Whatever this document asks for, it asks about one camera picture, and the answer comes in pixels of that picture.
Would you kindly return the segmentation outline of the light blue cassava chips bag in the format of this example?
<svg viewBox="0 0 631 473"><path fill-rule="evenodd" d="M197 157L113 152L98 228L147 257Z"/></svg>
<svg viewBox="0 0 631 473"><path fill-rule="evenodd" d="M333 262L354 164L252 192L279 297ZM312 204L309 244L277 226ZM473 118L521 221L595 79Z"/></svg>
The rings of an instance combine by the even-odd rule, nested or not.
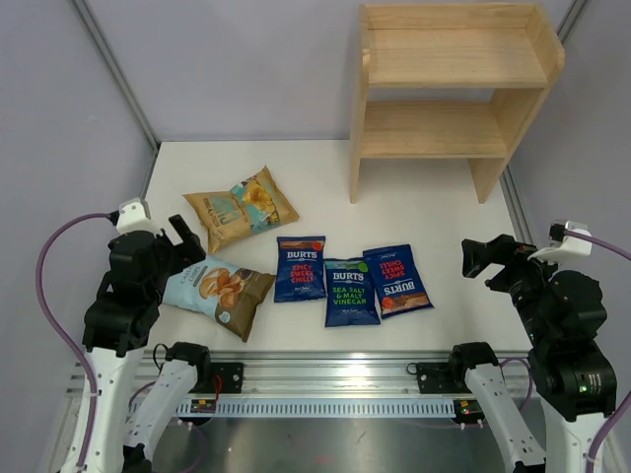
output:
<svg viewBox="0 0 631 473"><path fill-rule="evenodd" d="M163 304L203 313L245 343L257 308L274 282L273 274L235 266L208 255L169 278Z"/></svg>

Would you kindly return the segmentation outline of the tan kettle chips bag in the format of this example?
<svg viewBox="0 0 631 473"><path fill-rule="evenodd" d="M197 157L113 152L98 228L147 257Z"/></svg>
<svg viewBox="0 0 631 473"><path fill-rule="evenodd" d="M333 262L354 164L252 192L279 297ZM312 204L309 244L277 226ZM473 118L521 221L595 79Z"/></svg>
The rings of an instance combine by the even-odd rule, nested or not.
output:
<svg viewBox="0 0 631 473"><path fill-rule="evenodd" d="M183 198L206 229L209 253L300 219L268 167L228 191L188 193Z"/></svg>

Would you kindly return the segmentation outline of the blue Burts spicy chilli bag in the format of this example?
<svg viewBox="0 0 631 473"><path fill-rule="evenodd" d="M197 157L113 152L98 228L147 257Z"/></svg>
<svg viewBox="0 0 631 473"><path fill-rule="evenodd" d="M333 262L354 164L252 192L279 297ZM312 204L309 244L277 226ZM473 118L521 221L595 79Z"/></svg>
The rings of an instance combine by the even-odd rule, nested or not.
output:
<svg viewBox="0 0 631 473"><path fill-rule="evenodd" d="M326 298L324 236L279 236L274 301L295 303Z"/></svg>

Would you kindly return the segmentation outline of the blue Burts sea salt bag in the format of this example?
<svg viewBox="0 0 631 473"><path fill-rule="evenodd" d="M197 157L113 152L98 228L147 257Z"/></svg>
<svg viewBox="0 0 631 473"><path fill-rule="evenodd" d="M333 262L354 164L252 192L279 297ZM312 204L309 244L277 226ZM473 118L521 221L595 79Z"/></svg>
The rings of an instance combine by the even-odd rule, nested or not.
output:
<svg viewBox="0 0 631 473"><path fill-rule="evenodd" d="M327 328L381 324L374 283L362 258L326 258L324 270Z"/></svg>

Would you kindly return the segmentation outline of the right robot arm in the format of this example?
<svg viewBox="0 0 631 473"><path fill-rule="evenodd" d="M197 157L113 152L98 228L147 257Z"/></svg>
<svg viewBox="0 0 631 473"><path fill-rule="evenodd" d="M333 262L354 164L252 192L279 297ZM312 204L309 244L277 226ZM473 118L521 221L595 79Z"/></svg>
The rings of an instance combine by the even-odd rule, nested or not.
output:
<svg viewBox="0 0 631 473"><path fill-rule="evenodd" d="M532 436L511 399L501 365L485 342L453 347L448 379L475 397L508 472L598 472L599 447L619 416L614 369L596 344L607 319L598 281L559 264L588 256L596 238L555 224L553 245L537 248L500 235L461 243L462 274L474 278L491 264L501 271L488 289L510 296L531 348L530 379L541 399L546 445Z"/></svg>

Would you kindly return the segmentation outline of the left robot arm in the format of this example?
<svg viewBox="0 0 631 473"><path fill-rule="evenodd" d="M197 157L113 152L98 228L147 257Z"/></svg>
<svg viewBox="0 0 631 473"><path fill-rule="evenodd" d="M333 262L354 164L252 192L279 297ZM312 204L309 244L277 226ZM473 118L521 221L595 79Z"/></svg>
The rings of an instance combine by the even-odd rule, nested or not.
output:
<svg viewBox="0 0 631 473"><path fill-rule="evenodd" d="M212 382L208 352L196 348L197 358L167 362L147 406L128 413L167 282L205 257L199 237L181 216L169 222L178 244L162 230L140 227L108 244L109 269L85 314L86 382L64 472L151 471L155 447L177 404L189 390L203 391Z"/></svg>

